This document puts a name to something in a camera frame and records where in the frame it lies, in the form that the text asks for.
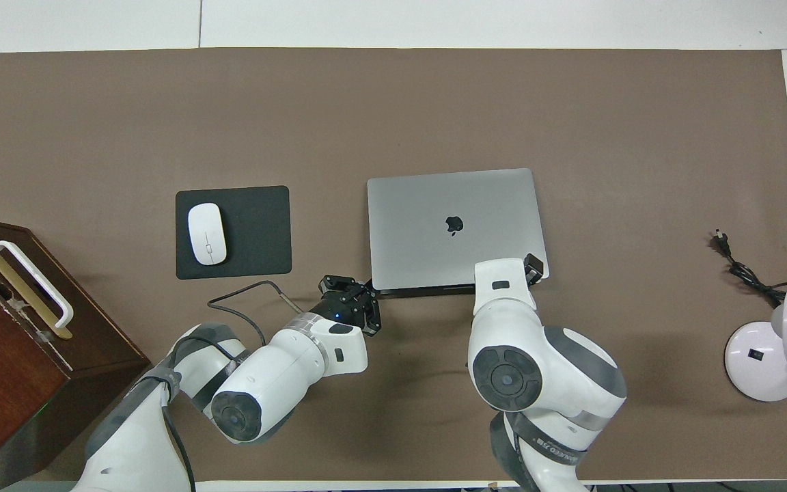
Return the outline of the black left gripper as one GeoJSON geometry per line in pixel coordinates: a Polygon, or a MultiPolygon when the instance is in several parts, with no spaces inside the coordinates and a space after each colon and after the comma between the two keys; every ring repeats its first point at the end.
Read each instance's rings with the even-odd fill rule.
{"type": "MultiPolygon", "coordinates": [[[[544,277],[544,262],[537,256],[528,253],[525,256],[525,281],[527,284],[537,284],[544,277]]],[[[327,320],[332,320],[349,326],[365,327],[367,336],[375,336],[381,330],[382,320],[377,292],[353,277],[325,275],[318,283],[322,293],[321,299],[312,308],[312,314],[317,314],[327,320]]]]}

